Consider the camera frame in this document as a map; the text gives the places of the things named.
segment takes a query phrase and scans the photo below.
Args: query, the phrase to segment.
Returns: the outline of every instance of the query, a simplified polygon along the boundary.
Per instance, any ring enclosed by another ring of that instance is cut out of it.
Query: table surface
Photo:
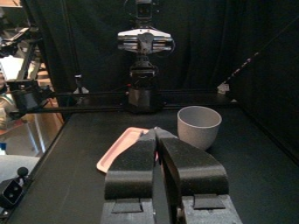
[[[240,108],[215,109],[223,122],[208,153],[227,170],[229,197],[243,223],[296,223],[299,167]],[[100,223],[105,175],[97,161],[128,127],[157,126],[176,135],[176,113],[172,109],[150,115],[72,115],[6,223]]]

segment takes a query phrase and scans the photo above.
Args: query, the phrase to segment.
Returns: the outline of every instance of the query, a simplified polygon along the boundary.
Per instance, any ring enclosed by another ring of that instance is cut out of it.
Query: white cup
[[[180,140],[200,150],[207,150],[219,133],[221,117],[211,108],[189,106],[177,113],[177,134]]]

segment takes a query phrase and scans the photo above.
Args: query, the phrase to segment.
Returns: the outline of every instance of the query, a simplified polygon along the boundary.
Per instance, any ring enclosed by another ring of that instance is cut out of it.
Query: black backdrop
[[[128,69],[134,62],[133,53],[117,50],[117,33],[132,28],[124,0],[25,2],[41,29],[54,90],[73,91],[77,73],[89,92],[121,88],[129,82]],[[168,57],[150,56],[160,70],[161,89],[215,88],[299,12],[295,0],[159,2],[153,27],[171,33],[176,44]],[[133,3],[126,1],[128,8]],[[295,21],[231,82],[235,99],[296,158],[297,26]]]

